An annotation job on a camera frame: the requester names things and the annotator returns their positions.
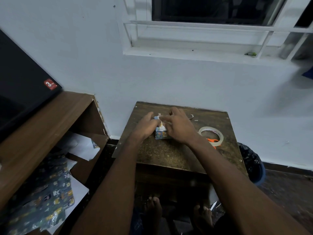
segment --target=trash bin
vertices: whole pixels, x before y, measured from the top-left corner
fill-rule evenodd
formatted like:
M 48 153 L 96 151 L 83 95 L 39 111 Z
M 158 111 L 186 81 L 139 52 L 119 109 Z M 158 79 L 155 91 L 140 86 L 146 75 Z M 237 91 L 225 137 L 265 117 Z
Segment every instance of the trash bin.
M 240 142 L 238 143 L 238 146 L 250 181 L 252 181 L 256 186 L 261 185 L 265 180 L 265 168 L 260 157 L 248 146 Z

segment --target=tape roll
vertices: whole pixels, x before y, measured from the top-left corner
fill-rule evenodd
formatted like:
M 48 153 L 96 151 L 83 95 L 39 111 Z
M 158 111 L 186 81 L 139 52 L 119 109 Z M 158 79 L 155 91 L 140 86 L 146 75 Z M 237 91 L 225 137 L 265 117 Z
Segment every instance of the tape roll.
M 212 128 L 212 127 L 202 127 L 201 129 L 199 129 L 198 133 L 202 136 L 201 133 L 203 131 L 212 131 L 213 133 L 216 133 L 219 136 L 219 141 L 218 142 L 210 142 L 210 144 L 212 146 L 217 147 L 217 146 L 222 144 L 222 142 L 224 140 L 224 136 L 223 136 L 223 134 L 219 130 L 217 130 L 215 128 Z

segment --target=red label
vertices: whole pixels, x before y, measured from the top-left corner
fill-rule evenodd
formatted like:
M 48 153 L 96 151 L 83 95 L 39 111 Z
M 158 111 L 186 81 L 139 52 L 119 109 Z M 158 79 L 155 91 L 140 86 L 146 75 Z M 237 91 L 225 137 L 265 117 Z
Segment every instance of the red label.
M 54 88 L 57 87 L 57 84 L 55 84 L 53 82 L 53 80 L 51 80 L 50 78 L 48 78 L 47 80 L 44 81 L 44 84 L 50 89 L 53 90 Z

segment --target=tiled floor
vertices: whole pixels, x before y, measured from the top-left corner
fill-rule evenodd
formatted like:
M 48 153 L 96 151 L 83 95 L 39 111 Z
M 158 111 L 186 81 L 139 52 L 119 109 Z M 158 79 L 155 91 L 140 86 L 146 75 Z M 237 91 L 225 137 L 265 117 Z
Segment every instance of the tiled floor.
M 76 207 L 75 213 L 71 213 L 65 221 L 66 227 L 71 227 L 80 215 L 88 201 L 96 191 L 97 187 L 105 177 L 107 171 L 113 163 L 111 158 L 114 152 L 114 145 L 107 145 L 97 161 L 87 182 L 90 194 Z M 282 206 L 300 224 L 313 234 L 313 177 L 298 174 L 266 170 L 265 182 L 259 187 L 274 202 Z M 222 206 L 213 210 L 213 223 L 224 214 Z M 163 235 L 169 234 L 163 219 L 161 231 Z M 179 234 L 190 230 L 190 225 L 176 223 Z M 69 229 L 62 230 L 61 235 L 68 234 Z

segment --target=white wall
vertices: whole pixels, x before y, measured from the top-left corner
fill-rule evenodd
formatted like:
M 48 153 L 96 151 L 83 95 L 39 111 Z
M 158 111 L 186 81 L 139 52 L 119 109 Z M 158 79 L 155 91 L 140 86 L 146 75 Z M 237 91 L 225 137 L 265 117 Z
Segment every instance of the white wall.
M 295 66 L 122 55 L 114 0 L 0 0 L 0 28 L 120 136 L 136 101 L 228 111 L 263 161 L 313 169 L 313 80 Z

